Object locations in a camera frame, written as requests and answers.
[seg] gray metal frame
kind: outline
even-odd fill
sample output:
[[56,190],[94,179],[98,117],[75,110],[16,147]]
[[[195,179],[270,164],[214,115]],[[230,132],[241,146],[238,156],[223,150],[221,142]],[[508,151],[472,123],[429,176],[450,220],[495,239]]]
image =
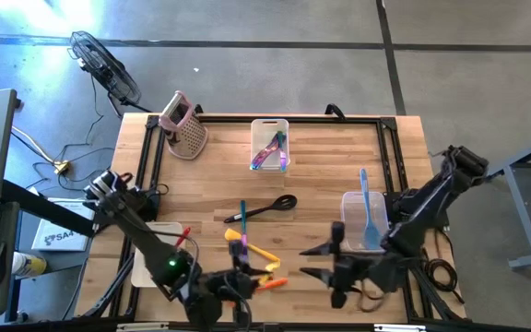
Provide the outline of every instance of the gray metal frame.
[[[515,156],[509,158],[502,164],[498,165],[489,170],[488,178],[492,179],[498,175],[505,175],[507,184],[512,192],[513,201],[515,203],[515,208],[519,214],[520,220],[522,221],[522,226],[524,227],[525,236],[530,244],[531,248],[531,219],[528,215],[527,209],[525,208],[525,201],[522,198],[522,193],[520,188],[515,181],[515,176],[513,175],[513,167],[519,166],[521,164],[527,163],[531,160],[531,146],[526,150],[520,151]],[[509,266],[512,269],[519,267],[531,267],[531,255],[526,255],[518,257],[516,259],[509,261]]]

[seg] plastic bin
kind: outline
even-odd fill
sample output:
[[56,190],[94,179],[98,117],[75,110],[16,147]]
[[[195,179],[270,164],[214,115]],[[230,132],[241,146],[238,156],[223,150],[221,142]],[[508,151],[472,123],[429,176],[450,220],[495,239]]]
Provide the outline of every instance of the plastic bin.
[[[290,165],[290,145],[289,145],[289,124],[285,119],[255,119],[251,122],[251,156],[249,159],[249,167],[251,169],[251,161],[255,155],[267,147],[272,141],[274,135],[281,131],[286,135],[286,142],[284,142],[284,152],[286,152],[286,169]],[[280,172],[280,153],[275,151],[262,164],[262,167],[253,170],[256,172],[274,171]]]
[[[384,236],[388,231],[388,218],[384,196],[378,192],[370,192],[370,212],[372,222],[378,232]],[[366,249],[364,243],[364,229],[366,228],[366,208],[364,196],[361,192],[348,192],[341,199],[341,220],[346,225],[344,244],[346,249],[357,252],[381,253],[381,250]]]

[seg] pink cheese grater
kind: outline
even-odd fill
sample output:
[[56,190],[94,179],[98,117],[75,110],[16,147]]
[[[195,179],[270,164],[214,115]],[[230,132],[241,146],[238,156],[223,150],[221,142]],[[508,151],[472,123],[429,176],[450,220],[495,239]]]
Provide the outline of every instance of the pink cheese grater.
[[192,160],[207,143],[208,129],[200,124],[194,105],[179,90],[159,116],[159,125],[165,131],[171,154],[177,158]]

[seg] wooden table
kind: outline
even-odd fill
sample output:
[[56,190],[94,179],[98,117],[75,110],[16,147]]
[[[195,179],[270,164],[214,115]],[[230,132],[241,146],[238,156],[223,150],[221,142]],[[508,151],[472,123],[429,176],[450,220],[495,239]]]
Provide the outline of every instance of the wooden table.
[[[125,115],[113,170],[136,173],[147,117],[147,114],[138,113]],[[420,187],[432,177],[420,118],[397,116],[396,122],[408,184]],[[291,164],[285,174],[249,170],[250,124],[206,126],[209,140],[196,160],[179,160],[168,151],[163,154],[159,183],[168,185],[170,191],[161,198],[158,216],[158,221],[177,221],[184,227],[192,227],[191,235],[201,246],[199,261],[205,271],[230,267],[224,232],[228,227],[240,231],[240,224],[222,221],[238,212],[241,199],[247,201],[248,209],[271,204],[284,194],[293,194],[299,199],[298,206],[291,211],[268,211],[248,222],[249,242],[280,257],[282,267],[276,271],[276,276],[289,278],[289,284],[283,288],[259,293],[249,301],[255,322],[406,322],[401,291],[390,294],[385,304],[372,314],[356,309],[358,297],[353,293],[343,309],[332,309],[330,291],[324,284],[299,271],[299,267],[331,266],[329,257],[300,256],[299,252],[328,239],[330,221],[341,220],[342,195],[360,190],[361,167],[368,171],[371,191],[385,191],[378,137],[373,125],[290,124]],[[392,151],[390,140],[387,143],[388,150]],[[389,157],[394,161],[394,154]],[[148,161],[147,180],[151,162],[152,157]],[[110,284],[118,266],[123,238],[117,227],[111,226],[94,239],[76,314],[86,312]],[[426,240],[430,256],[436,256],[432,233],[428,233]],[[439,241],[442,257],[453,264],[448,244],[442,238]],[[193,247],[188,243],[186,249],[192,252]],[[255,267],[266,264],[256,255],[251,256],[251,262]],[[416,309],[421,312],[417,284],[414,279],[412,283]],[[123,309],[128,293],[125,290],[123,294]],[[457,314],[465,316],[464,307],[453,294],[441,295]],[[231,309],[225,305],[220,321],[229,322],[231,318]],[[167,302],[156,289],[141,289],[136,321],[159,320],[186,321],[183,307],[177,301]]]

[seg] yellow utensil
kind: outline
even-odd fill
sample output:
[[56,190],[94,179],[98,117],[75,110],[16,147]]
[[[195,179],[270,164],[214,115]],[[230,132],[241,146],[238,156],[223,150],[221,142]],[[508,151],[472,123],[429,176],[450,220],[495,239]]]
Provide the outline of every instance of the yellow utensil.
[[[238,233],[237,231],[235,230],[232,230],[232,229],[227,229],[227,231],[225,231],[225,239],[227,241],[233,241],[233,240],[240,240],[241,239],[241,234]],[[263,257],[271,260],[271,261],[274,261],[274,262],[279,262],[280,259],[277,258],[276,256],[268,253],[266,250],[263,250],[263,249],[259,249],[258,247],[254,246],[253,244],[250,244],[250,243],[247,243],[247,248],[249,248],[250,250],[258,253],[259,255],[262,255]]]

